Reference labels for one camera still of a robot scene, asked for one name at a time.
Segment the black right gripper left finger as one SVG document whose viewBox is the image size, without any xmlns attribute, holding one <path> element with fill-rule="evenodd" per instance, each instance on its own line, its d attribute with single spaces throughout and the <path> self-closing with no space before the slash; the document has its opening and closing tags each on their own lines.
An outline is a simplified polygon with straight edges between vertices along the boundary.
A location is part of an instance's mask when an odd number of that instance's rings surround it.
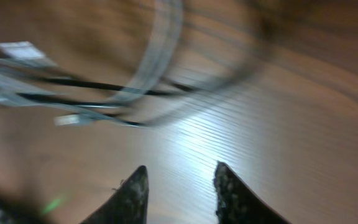
<svg viewBox="0 0 358 224">
<path fill-rule="evenodd" d="M 146 224 L 149 179 L 146 166 L 139 166 L 114 194 L 81 224 Z"/>
</svg>

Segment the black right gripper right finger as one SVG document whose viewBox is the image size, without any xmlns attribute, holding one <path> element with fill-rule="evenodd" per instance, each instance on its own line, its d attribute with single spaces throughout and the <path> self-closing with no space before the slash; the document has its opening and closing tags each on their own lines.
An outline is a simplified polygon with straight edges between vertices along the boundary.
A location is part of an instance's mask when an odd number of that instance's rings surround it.
<svg viewBox="0 0 358 224">
<path fill-rule="evenodd" d="M 218 162 L 213 184 L 219 224 L 289 224 L 258 198 L 226 163 Z"/>
</svg>

